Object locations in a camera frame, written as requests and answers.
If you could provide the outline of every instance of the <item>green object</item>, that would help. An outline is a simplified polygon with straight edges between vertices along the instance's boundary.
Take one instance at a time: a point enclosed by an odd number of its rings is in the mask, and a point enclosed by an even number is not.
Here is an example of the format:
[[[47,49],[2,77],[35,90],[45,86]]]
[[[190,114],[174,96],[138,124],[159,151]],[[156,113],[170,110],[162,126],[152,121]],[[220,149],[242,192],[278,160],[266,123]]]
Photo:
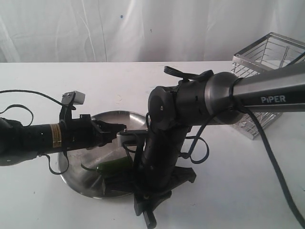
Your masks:
[[[101,176],[107,178],[132,168],[132,160],[126,156],[116,160],[102,162],[96,168],[87,168],[83,164],[81,164],[81,167],[87,171],[98,172]]]

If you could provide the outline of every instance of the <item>white curtain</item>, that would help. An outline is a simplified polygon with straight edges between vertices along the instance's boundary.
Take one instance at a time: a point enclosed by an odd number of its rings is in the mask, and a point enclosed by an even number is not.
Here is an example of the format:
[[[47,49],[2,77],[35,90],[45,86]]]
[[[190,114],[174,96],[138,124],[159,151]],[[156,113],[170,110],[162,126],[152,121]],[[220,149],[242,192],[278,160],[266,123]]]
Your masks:
[[[304,24],[304,0],[0,0],[0,62],[231,60]]]

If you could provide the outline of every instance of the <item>metal wire rack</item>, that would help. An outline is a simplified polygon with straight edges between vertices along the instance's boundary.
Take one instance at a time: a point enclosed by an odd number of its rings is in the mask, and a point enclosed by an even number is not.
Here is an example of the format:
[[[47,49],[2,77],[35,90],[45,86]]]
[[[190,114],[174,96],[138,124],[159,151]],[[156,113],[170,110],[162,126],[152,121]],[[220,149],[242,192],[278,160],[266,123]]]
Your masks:
[[[238,77],[251,77],[305,61],[305,43],[271,32],[233,56],[232,73]],[[282,113],[255,113],[263,128],[267,128]],[[259,135],[249,115],[233,127],[250,139]]]

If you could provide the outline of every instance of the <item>white table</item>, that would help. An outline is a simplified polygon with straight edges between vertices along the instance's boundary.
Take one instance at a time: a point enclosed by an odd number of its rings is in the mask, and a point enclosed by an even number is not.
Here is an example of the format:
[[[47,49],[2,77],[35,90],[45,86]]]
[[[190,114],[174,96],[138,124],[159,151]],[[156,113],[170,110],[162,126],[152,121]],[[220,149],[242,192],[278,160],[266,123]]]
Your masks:
[[[145,114],[150,91],[157,85],[176,85],[178,79],[163,73],[169,65],[184,72],[230,71],[231,62],[155,63],[2,63],[0,90],[30,89],[58,100],[64,92],[86,93],[86,101],[73,113],[96,114],[130,110]],[[1,94],[0,110],[24,104],[35,114],[34,124],[55,123],[60,106],[32,94]],[[30,115],[12,109],[4,117],[21,120]],[[305,114],[284,114],[266,133],[283,170],[294,200],[305,214]],[[278,229],[300,228],[280,189],[260,137],[247,139],[229,126],[209,126],[203,137],[210,157],[192,166],[194,184],[174,189],[172,197],[155,211],[159,229]],[[184,144],[187,149],[190,142]],[[198,144],[199,158],[205,148]],[[144,229],[136,217],[133,197],[97,200],[71,190],[52,175],[46,158],[0,167],[0,228],[2,229]]]

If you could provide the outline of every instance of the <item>yellow label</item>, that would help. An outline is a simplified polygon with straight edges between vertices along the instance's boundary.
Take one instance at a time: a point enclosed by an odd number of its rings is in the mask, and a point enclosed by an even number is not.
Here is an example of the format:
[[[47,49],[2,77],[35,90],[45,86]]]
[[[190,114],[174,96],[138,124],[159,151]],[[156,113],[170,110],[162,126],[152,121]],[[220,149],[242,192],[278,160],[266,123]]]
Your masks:
[[[61,128],[59,124],[50,124],[53,138],[53,148],[61,147]]]

